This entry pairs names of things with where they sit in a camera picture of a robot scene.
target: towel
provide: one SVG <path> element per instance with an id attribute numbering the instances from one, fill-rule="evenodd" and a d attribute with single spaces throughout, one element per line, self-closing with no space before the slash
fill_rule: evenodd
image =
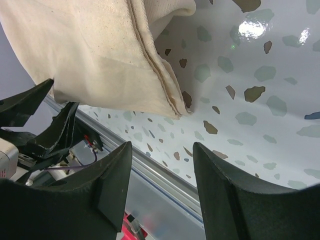
<path id="1" fill-rule="evenodd" d="M 36 84 L 54 79 L 58 103 L 188 115 L 154 39 L 194 0 L 0 0 L 0 22 Z"/>

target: blue spot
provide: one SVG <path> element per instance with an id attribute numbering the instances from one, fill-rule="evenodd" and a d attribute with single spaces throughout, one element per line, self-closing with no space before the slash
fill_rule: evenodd
<path id="1" fill-rule="evenodd" d="M 155 135 L 152 133 L 152 131 L 149 130 L 149 133 L 151 134 L 151 136 L 152 136 L 153 138 L 155 138 Z"/>
<path id="2" fill-rule="evenodd" d="M 304 119 L 306 120 L 320 119 L 320 111 L 314 112 L 310 115 L 305 115 Z"/>

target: fabric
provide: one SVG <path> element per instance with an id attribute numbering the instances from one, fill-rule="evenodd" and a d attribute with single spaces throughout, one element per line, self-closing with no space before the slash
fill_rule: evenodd
<path id="1" fill-rule="evenodd" d="M 58 103 L 188 115 L 154 39 L 194 0 L 1 0 L 0 22 L 36 84 L 54 79 Z"/>

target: brown spot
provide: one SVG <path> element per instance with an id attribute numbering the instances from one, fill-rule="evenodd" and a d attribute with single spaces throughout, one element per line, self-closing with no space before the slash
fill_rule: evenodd
<path id="1" fill-rule="evenodd" d="M 270 49 L 272 47 L 272 42 L 271 41 L 267 41 L 264 45 L 263 45 L 263 49 L 265 54 L 268 54 Z"/>
<path id="2" fill-rule="evenodd" d="M 166 50 L 164 51 L 164 54 L 165 54 L 166 56 L 168 56 L 170 52 L 171 52 L 171 49 L 166 49 Z"/>
<path id="3" fill-rule="evenodd" d="M 186 149 L 185 147 L 183 147 L 183 148 L 184 148 L 186 154 L 188 154 L 190 157 L 194 156 L 188 149 Z"/>
<path id="4" fill-rule="evenodd" d="M 150 152 L 153 152 L 154 150 L 152 149 L 152 147 L 149 145 L 149 143 L 146 144 L 148 146 L 148 149 L 150 150 Z"/>
<path id="5" fill-rule="evenodd" d="M 185 58 L 182 58 L 182 59 L 180 59 L 180 61 L 179 61 L 180 66 L 181 66 L 183 69 L 187 66 L 187 62 L 188 62 L 188 60 L 185 59 Z"/>
<path id="6" fill-rule="evenodd" d="M 252 12 L 261 5 L 261 0 L 232 0 L 243 13 Z"/>
<path id="7" fill-rule="evenodd" d="M 212 109 L 217 113 L 220 114 L 220 110 L 217 106 L 212 106 Z"/>
<path id="8" fill-rule="evenodd" d="M 180 154 L 177 151 L 173 154 L 173 156 L 174 156 L 175 159 L 180 161 Z"/>
<path id="9" fill-rule="evenodd" d="M 230 97 L 234 100 L 235 96 L 236 96 L 236 91 L 234 90 L 234 88 L 230 85 L 226 86 L 225 89 L 228 91 Z"/>
<path id="10" fill-rule="evenodd" d="M 184 91 L 182 93 L 182 97 L 183 97 L 183 100 L 185 102 L 185 106 L 189 109 L 191 107 L 191 104 L 192 104 L 192 97 L 186 91 Z"/>
<path id="11" fill-rule="evenodd" d="M 254 86 L 252 88 L 248 88 L 244 91 L 244 99 L 249 103 L 253 103 L 255 100 L 260 98 L 261 94 L 265 91 L 265 86 Z"/>
<path id="12" fill-rule="evenodd" d="M 217 155 L 219 158 L 221 158 L 221 159 L 227 159 L 227 158 L 228 158 L 228 156 L 225 155 L 225 154 L 223 154 L 222 152 L 219 152 L 219 151 L 216 151 L 216 150 L 213 150 L 212 152 L 213 152 L 215 155 Z"/>
<path id="13" fill-rule="evenodd" d="M 211 123 L 209 123 L 208 121 L 203 121 L 203 126 L 205 128 L 205 130 L 209 133 L 209 134 L 218 134 L 218 129 L 216 129 Z"/>

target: purple wire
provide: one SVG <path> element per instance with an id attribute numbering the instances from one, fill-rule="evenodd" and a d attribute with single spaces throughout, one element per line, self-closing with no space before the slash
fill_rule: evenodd
<path id="1" fill-rule="evenodd" d="M 90 149 L 93 152 L 94 155 L 94 161 L 92 163 L 89 163 L 87 165 L 81 165 L 81 166 L 63 166 L 63 167 L 50 167 L 45 169 L 44 171 L 52 171 L 52 170 L 73 170 L 73 169 L 84 169 L 86 167 L 91 166 L 92 164 L 94 164 L 96 161 L 98 161 L 98 156 L 97 153 L 95 152 L 95 150 L 90 146 Z"/>

